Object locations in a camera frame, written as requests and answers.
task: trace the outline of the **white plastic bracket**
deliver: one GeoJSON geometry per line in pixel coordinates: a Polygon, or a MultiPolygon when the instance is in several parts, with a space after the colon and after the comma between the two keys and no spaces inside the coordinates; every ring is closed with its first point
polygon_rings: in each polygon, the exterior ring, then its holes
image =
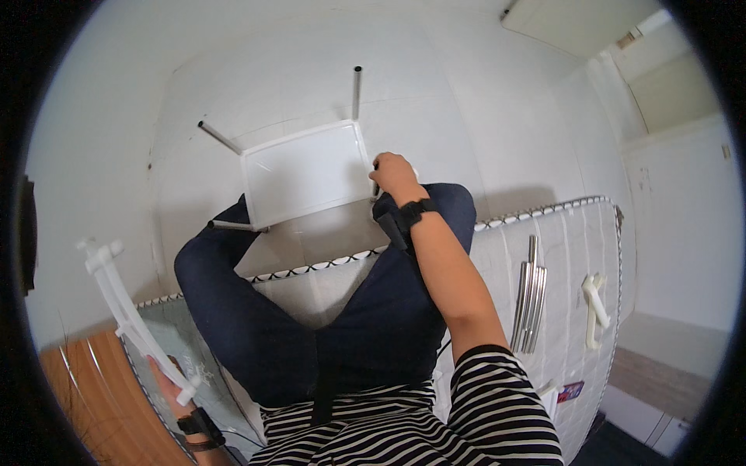
{"type": "Polygon", "coordinates": [[[588,322],[586,325],[586,346],[592,350],[597,350],[601,347],[595,339],[596,321],[601,325],[601,328],[609,328],[611,319],[604,309],[604,304],[601,302],[601,297],[598,296],[598,289],[604,285],[606,278],[602,277],[601,274],[589,275],[583,281],[583,293],[585,293],[588,299],[588,322]]]}
{"type": "Polygon", "coordinates": [[[152,356],[166,377],[181,388],[181,393],[176,397],[176,401],[180,405],[186,406],[197,392],[201,378],[199,375],[195,375],[187,380],[166,356],[166,353],[163,352],[163,349],[148,330],[145,322],[142,321],[114,265],[114,257],[120,255],[125,249],[122,242],[116,240],[110,245],[97,248],[95,240],[90,238],[80,241],[77,246],[78,249],[87,252],[86,270],[94,276],[98,287],[101,289],[101,294],[104,295],[106,304],[119,325],[114,334],[118,337],[126,335],[140,350],[142,357],[152,356]]]}

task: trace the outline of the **hand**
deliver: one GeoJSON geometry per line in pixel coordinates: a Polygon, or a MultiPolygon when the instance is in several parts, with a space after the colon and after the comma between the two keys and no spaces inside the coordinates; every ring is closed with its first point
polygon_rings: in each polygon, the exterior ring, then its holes
{"type": "MultiPolygon", "coordinates": [[[[184,372],[179,367],[178,362],[176,362],[176,358],[169,356],[169,359],[171,359],[171,362],[173,362],[176,368],[183,374],[184,372]]],[[[197,409],[197,405],[194,404],[194,401],[190,400],[186,406],[180,405],[178,401],[176,401],[176,397],[181,393],[181,388],[160,371],[158,363],[152,358],[152,356],[148,356],[148,362],[150,363],[150,370],[153,372],[158,388],[160,388],[163,397],[166,398],[166,402],[169,404],[169,408],[171,408],[171,412],[174,413],[174,416],[176,416],[177,419],[181,419],[191,415],[192,411],[197,409]]]]}
{"type": "Polygon", "coordinates": [[[378,186],[388,192],[401,207],[410,201],[429,198],[427,191],[417,182],[412,166],[399,154],[383,152],[373,161],[377,169],[368,175],[378,186]]]}

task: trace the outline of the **black and white striped shirt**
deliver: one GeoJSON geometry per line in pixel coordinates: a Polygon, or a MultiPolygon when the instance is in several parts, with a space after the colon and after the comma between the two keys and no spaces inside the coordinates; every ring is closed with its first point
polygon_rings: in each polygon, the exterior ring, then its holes
{"type": "Polygon", "coordinates": [[[451,381],[448,425],[432,411],[431,381],[339,395],[328,424],[313,402],[263,409],[268,447],[251,465],[561,465],[557,433],[520,361],[484,345],[451,381]]]}

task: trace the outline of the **floor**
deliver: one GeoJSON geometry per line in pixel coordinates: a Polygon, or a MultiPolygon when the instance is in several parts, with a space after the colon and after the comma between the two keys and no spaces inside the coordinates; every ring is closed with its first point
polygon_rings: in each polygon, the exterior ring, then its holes
{"type": "Polygon", "coordinates": [[[610,422],[589,435],[570,466],[664,466],[671,460],[637,441],[610,422]]]}
{"type": "MultiPolygon", "coordinates": [[[[175,70],[151,151],[154,255],[164,292],[178,290],[172,265],[181,246],[242,191],[236,155],[197,122],[248,148],[349,118],[357,65],[369,156],[397,152],[422,183],[461,183],[479,219],[595,194],[610,196],[631,218],[615,131],[586,64],[503,29],[504,3],[320,11],[236,38],[175,70]]],[[[361,201],[276,225],[236,269],[280,271],[386,244],[369,208],[361,201]]],[[[631,245],[625,264],[634,259],[631,245]]]]}

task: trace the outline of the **dark blue jeans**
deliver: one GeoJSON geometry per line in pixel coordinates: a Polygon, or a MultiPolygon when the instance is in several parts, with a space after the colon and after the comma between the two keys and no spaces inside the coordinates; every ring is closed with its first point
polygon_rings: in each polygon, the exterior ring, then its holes
{"type": "MultiPolygon", "coordinates": [[[[468,253],[476,220],[471,195],[455,184],[424,187],[468,253]]],[[[386,193],[373,206],[375,218],[393,210],[386,193]]],[[[215,219],[248,223],[244,197],[215,219]]],[[[312,330],[233,270],[258,235],[205,228],[175,260],[200,334],[254,401],[269,408],[312,400],[319,374],[330,368],[336,393],[432,377],[445,322],[408,254],[386,249],[334,322],[312,330]]]]}

